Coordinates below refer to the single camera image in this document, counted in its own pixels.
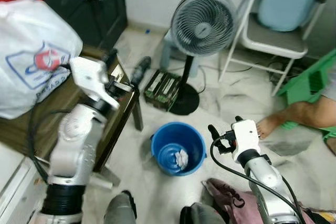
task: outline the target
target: bare foot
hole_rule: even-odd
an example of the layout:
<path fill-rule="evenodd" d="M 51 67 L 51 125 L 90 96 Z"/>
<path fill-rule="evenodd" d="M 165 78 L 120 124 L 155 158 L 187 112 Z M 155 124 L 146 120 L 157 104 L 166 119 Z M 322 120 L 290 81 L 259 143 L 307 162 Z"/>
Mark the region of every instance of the bare foot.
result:
<path fill-rule="evenodd" d="M 271 134 L 278 126 L 284 123 L 282 117 L 276 113 L 262 119 L 257 123 L 258 134 L 260 139 L 265 139 Z"/>

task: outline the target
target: pink cloth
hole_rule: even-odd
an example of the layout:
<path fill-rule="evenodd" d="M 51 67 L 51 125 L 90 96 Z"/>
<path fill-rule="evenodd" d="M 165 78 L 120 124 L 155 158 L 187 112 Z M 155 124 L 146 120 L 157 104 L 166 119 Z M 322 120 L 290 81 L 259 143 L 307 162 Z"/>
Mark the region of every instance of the pink cloth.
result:
<path fill-rule="evenodd" d="M 207 180 L 206 188 L 216 203 L 229 214 L 233 224 L 263 224 L 252 192 L 243 193 L 215 178 Z M 314 224 L 304 211 L 302 214 L 306 224 Z"/>

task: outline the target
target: plastic bucket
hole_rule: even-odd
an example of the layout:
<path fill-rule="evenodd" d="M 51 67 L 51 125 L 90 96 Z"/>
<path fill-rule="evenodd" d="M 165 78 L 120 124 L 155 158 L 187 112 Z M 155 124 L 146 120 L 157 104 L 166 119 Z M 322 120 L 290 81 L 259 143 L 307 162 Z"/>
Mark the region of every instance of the plastic bucket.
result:
<path fill-rule="evenodd" d="M 175 153 L 184 150 L 188 165 L 181 170 L 176 164 Z M 200 133 L 192 126 L 172 122 L 165 124 L 152 136 L 152 155 L 160 168 L 169 175 L 186 176 L 195 172 L 205 158 L 205 144 Z"/>

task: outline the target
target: white tile floor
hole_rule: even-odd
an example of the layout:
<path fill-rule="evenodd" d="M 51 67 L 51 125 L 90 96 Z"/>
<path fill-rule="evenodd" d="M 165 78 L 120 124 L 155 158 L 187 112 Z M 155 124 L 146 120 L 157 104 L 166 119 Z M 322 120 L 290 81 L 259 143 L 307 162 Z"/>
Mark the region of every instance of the white tile floor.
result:
<path fill-rule="evenodd" d="M 159 67 L 162 38 L 164 34 L 149 33 L 128 28 L 117 43 L 119 57 L 127 72 L 143 56 L 153 57 L 152 68 Z M 202 59 L 202 65 L 218 67 L 218 57 Z M 253 62 L 265 62 L 265 56 L 239 51 L 237 57 L 249 58 Z M 182 67 L 184 63 L 172 60 L 170 68 Z M 231 64 L 229 71 L 245 69 Z M 144 129 L 138 132 L 133 119 L 127 122 L 107 166 L 121 179 L 112 191 L 88 188 L 85 202 L 85 223 L 99 223 L 113 196 L 124 189 L 133 194 L 138 209 L 138 224 L 178 223 L 183 206 L 201 201 L 202 180 L 210 177 L 222 179 L 232 186 L 248 190 L 248 183 L 235 175 L 220 169 L 210 158 L 194 174 L 185 177 L 170 177 L 163 174 L 151 157 L 150 136 L 163 124 L 172 121 L 186 122 L 204 136 L 207 154 L 211 144 L 208 124 L 214 124 L 220 131 L 229 130 L 234 116 L 258 121 L 272 111 L 284 107 L 281 98 L 271 98 L 272 84 L 266 72 L 250 69 L 245 72 L 227 73 L 224 82 L 218 84 L 218 72 L 206 71 L 206 91 L 201 94 L 201 103 L 196 112 L 189 116 L 176 116 L 154 109 L 141 98 Z M 149 71 L 142 87 L 150 80 L 154 70 Z M 203 76 L 199 71 L 189 82 L 197 89 L 203 88 Z M 291 183 L 298 199 L 306 206 L 336 209 L 336 157 L 326 148 L 321 133 L 299 126 L 291 131 L 277 129 L 267 140 L 261 142 L 263 153 L 269 155 L 273 164 Z M 243 171 L 232 161 L 230 155 L 218 157 L 226 165 Z"/>

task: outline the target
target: grey pants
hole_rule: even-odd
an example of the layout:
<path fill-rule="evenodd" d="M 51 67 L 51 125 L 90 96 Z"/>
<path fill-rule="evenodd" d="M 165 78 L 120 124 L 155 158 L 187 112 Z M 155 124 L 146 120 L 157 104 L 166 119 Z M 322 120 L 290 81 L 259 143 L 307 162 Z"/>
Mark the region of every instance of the grey pants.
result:
<path fill-rule="evenodd" d="M 194 203 L 191 206 L 193 224 L 225 224 L 221 216 L 210 206 Z M 104 224 L 136 224 L 130 197 L 121 193 L 107 207 Z"/>

